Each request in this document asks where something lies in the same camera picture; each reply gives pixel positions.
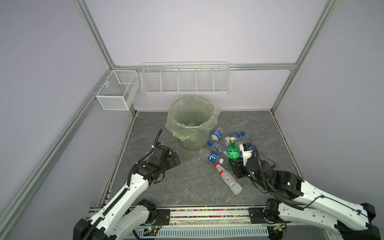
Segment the water bottle blue label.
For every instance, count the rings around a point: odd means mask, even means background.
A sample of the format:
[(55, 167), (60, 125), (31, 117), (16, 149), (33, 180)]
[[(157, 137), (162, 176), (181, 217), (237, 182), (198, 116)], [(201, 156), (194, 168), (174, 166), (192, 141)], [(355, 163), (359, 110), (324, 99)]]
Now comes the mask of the water bottle blue label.
[(211, 162), (211, 163), (219, 163), (219, 164), (222, 164), (224, 162), (224, 157), (223, 157), (223, 154), (221, 153), (217, 153), (217, 152), (214, 152), (214, 151), (211, 151), (209, 154), (208, 154), (208, 161)]

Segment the clear bottle red cap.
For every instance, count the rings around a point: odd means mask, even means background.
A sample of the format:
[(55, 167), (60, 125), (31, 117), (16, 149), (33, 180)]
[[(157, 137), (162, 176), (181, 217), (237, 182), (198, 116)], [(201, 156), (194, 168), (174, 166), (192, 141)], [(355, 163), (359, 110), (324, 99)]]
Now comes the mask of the clear bottle red cap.
[(235, 178), (222, 167), (220, 163), (215, 163), (215, 167), (219, 172), (224, 183), (230, 188), (233, 194), (238, 195), (242, 191), (241, 185), (235, 180)]

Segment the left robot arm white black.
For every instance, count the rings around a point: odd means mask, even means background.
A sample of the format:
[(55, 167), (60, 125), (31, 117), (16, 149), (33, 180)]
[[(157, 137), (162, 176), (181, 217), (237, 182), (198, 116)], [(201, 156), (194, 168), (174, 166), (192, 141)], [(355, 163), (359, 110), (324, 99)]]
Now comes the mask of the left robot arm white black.
[(160, 182), (165, 172), (180, 165), (180, 158), (169, 147), (157, 143), (140, 161), (134, 163), (126, 184), (88, 221), (80, 219), (73, 230), (74, 240), (122, 240), (142, 224), (153, 224), (157, 206), (141, 200), (131, 205), (150, 186)]

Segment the green soda bottle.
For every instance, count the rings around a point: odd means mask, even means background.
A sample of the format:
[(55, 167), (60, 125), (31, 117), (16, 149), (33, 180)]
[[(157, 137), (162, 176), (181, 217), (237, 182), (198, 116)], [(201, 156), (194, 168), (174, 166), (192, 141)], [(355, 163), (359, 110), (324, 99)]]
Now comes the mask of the green soda bottle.
[(240, 158), (240, 149), (236, 144), (235, 137), (229, 137), (229, 145), (227, 147), (228, 169), (233, 170), (235, 163)]

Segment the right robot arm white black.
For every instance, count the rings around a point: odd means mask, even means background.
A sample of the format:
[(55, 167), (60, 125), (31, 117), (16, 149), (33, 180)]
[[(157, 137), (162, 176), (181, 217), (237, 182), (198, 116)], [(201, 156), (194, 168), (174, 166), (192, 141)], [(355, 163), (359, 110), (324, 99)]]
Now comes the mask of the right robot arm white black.
[(380, 230), (372, 224), (375, 207), (353, 204), (332, 196), (301, 177), (276, 171), (259, 156), (230, 160), (237, 178), (247, 177), (262, 193), (270, 194), (264, 208), (249, 211), (253, 224), (298, 222), (335, 233), (343, 240), (379, 240)]

